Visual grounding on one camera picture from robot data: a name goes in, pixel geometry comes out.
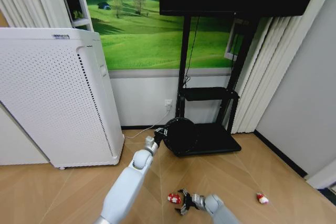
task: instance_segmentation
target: baseboard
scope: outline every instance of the baseboard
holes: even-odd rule
[[[325,196],[325,198],[327,198],[331,203],[333,203],[336,206],[336,195],[329,188],[318,190]]]
[[[150,127],[152,127],[152,129],[157,129],[163,126],[164,126],[163,124],[158,124],[158,125],[155,125],[154,127],[152,127],[152,125],[133,125],[133,126],[121,126],[121,129],[122,130],[144,130]]]
[[[307,176],[305,170],[303,170],[300,166],[298,166],[293,160],[291,160],[285,153],[279,150],[273,143],[271,143],[267,138],[265,138],[260,132],[257,130],[254,131],[254,134],[270,148],[275,154],[277,154],[287,165],[290,166],[297,174],[299,174],[302,178]]]

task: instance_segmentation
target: black round object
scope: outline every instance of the black round object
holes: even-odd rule
[[[187,118],[173,118],[166,123],[167,138],[164,144],[175,155],[192,150],[196,143],[198,132],[195,124]]]

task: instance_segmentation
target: white air purifier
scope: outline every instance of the white air purifier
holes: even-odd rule
[[[98,33],[0,28],[0,100],[59,168],[115,165],[124,142]]]

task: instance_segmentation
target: white curtain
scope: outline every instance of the white curtain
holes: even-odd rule
[[[251,46],[237,84],[240,101],[232,133],[255,130],[324,1],[311,0],[300,17],[266,21],[266,35]]]
[[[10,27],[71,27],[64,0],[0,0]]]

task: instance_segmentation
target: red and white toy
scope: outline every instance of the red and white toy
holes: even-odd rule
[[[168,200],[172,203],[179,204],[181,203],[181,197],[178,194],[169,194]]]
[[[257,199],[259,200],[260,204],[267,204],[269,202],[268,198],[266,198],[262,193],[257,193]]]

